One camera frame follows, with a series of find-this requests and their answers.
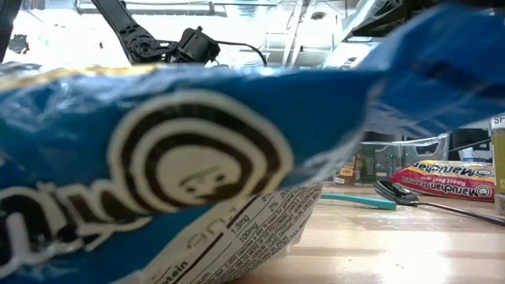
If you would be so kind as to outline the brown spice box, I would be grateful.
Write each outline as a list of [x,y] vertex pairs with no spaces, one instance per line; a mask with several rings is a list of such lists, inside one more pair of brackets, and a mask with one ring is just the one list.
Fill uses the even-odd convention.
[[333,181],[336,185],[354,186],[359,174],[359,158],[354,155],[349,159],[344,166],[336,172]]

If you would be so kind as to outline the red roast beef ramen packet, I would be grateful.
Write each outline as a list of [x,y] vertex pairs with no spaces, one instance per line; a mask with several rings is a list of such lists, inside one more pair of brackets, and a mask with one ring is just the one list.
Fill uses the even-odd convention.
[[431,196],[493,202],[494,173],[491,163],[421,160],[393,173],[390,182]]

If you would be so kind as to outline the black computer monitor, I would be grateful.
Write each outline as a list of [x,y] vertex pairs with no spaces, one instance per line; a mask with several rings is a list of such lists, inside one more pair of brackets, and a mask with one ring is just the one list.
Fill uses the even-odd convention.
[[450,135],[448,159],[462,161],[461,150],[473,148],[474,158],[485,162],[491,158],[491,141],[487,129],[456,129]]

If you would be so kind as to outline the small dark background object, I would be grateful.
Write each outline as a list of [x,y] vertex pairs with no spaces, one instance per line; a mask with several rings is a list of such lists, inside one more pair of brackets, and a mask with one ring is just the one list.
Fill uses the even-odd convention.
[[17,54],[26,54],[30,50],[27,38],[27,35],[15,34],[9,41],[8,49]]

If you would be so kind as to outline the teal plastic spoon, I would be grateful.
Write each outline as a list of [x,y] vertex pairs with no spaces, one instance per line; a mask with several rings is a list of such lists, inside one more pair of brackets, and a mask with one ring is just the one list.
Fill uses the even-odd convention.
[[390,200],[380,199],[380,198],[372,198],[366,196],[350,196],[343,195],[338,193],[323,193],[321,196],[324,200],[339,200],[339,201],[347,201],[358,204],[364,204],[371,207],[376,207],[383,210],[394,211],[397,207],[397,204]]

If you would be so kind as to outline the blue ramen noodle packet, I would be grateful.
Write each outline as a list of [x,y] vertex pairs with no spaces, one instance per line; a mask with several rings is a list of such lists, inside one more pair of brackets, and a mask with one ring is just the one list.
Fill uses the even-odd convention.
[[505,112],[505,16],[425,11],[352,69],[0,65],[0,284],[223,284],[301,236],[367,130]]

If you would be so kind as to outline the black lid spice jar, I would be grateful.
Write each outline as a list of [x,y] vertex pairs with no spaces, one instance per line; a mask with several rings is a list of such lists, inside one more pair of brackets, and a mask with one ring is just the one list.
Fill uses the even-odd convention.
[[505,113],[490,120],[493,166],[495,170],[495,208],[505,216]]

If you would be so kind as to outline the metal spoon black handle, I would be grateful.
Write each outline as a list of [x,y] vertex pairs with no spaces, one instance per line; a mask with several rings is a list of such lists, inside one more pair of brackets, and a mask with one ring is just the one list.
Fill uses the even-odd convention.
[[394,185],[389,181],[376,181],[373,183],[372,187],[377,194],[379,194],[380,196],[382,196],[387,200],[395,202],[396,204],[411,207],[418,207],[420,205],[436,207],[439,209],[444,209],[446,211],[450,211],[460,215],[465,215],[467,217],[479,219],[481,221],[486,221],[498,226],[505,227],[505,219],[502,218],[498,218],[491,215],[485,215],[473,211],[467,211],[455,207],[448,207],[442,204],[421,202],[414,192],[411,192],[410,190],[407,189],[401,189],[400,187]]

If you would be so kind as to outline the black spice tin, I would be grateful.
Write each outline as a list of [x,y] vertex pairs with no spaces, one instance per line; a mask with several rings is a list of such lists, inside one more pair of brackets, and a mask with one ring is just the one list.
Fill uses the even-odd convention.
[[363,145],[361,152],[361,181],[373,183],[376,181],[376,151],[372,145]]

